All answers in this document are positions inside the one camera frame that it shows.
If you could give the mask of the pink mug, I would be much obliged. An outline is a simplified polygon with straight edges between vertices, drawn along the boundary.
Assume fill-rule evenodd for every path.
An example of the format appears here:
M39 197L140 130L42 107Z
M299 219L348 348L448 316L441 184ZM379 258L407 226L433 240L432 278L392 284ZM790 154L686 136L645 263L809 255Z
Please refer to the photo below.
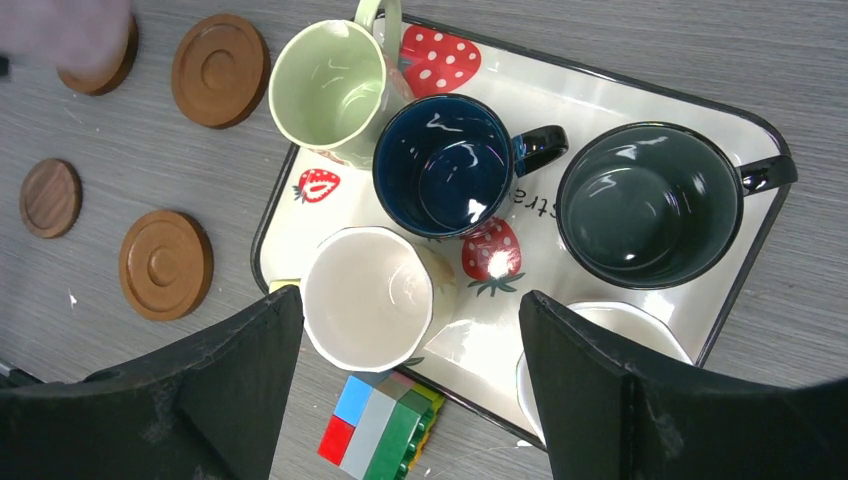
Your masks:
M590 322L668 357L692 365L691 358L666 324L623 302L577 302L568 308ZM516 365L517 399L520 408L543 446L544 433L537 410L525 353Z

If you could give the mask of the cream tray with black rim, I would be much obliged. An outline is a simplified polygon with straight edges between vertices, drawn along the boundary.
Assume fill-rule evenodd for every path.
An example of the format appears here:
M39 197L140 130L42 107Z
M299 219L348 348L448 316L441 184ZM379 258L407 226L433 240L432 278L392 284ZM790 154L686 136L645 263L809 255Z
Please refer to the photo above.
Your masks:
M404 19L402 60L408 82L421 91L474 97L513 132L559 124L573 151L615 127L647 121L691 128L737 166L789 151L780 132L751 112L412 15ZM497 261L486 271L461 259L462 242L433 244L452 263L457 304L449 323L401 368L529 441L536 434L520 406L516 373L524 293L539 290L581 312L642 310L692 363L703 365L789 192L780 187L748 197L734 243L698 279L632 290L592 276L560 240L553 197L567 165L559 159L518 183L506 219L518 264ZM292 146L254 237L253 277L263 291L293 283L327 236L369 225L391 226L370 173Z

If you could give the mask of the dark brown wooden coaster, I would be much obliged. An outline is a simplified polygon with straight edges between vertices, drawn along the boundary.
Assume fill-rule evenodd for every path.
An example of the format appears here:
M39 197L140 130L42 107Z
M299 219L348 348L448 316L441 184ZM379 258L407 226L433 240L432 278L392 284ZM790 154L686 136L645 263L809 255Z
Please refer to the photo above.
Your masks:
M73 165L48 158L38 162L22 182L19 211L23 224L33 235L57 238L67 233L82 206L81 180Z

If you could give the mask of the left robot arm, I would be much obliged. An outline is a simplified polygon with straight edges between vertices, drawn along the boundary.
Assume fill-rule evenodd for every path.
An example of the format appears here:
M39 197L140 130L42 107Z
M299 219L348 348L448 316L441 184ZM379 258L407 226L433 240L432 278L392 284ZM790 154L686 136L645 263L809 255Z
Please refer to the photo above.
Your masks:
M129 35L128 0L8 0L1 3L1 77L18 57L53 68L94 72L106 66Z

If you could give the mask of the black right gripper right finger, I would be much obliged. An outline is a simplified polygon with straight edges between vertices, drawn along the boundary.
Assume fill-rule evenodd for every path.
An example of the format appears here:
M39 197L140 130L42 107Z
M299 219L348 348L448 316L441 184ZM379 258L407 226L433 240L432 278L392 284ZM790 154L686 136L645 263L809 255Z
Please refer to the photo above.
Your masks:
M531 291L520 328L557 479L843 479L847 383L783 388L672 359Z

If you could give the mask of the light green mug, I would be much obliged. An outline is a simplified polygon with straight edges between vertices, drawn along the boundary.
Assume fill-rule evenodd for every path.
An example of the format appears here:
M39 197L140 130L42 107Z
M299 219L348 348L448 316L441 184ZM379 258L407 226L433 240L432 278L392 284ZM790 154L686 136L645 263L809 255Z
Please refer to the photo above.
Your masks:
M384 128L415 98L399 69L402 33L400 2L361 0L353 19L295 35L270 76L279 131L332 161L371 169Z

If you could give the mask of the cream mug yellow handle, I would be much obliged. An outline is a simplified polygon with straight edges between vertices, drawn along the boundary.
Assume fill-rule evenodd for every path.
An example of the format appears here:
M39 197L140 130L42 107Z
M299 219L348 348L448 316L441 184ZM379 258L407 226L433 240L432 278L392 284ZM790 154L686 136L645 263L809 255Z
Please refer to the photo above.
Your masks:
M383 372L422 363L459 301L458 269L440 241L387 227L346 227L323 240L304 273L271 281L300 290L305 332L335 367Z

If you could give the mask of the multicolour toy brick block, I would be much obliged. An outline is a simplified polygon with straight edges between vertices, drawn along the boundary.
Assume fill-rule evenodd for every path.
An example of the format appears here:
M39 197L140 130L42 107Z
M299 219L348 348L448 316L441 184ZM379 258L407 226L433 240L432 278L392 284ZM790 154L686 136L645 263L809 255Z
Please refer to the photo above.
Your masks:
M355 479L404 479L445 397L398 372L350 375L317 453Z

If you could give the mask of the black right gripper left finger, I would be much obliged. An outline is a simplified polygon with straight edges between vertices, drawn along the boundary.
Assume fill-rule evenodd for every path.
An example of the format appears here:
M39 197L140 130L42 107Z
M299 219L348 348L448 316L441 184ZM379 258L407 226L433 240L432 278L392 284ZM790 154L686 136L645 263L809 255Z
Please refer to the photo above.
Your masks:
M77 383L1 393L5 479L266 479L303 332L281 288Z

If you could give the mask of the dark green mug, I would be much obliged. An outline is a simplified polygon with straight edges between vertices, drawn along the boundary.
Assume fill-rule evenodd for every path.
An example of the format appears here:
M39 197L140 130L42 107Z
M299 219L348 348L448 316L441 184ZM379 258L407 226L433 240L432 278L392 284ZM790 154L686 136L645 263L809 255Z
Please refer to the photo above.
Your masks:
M671 288L723 258L746 197L797 179L786 154L735 166L688 127L631 123L575 155L557 190L557 226L566 249L595 277L622 288Z

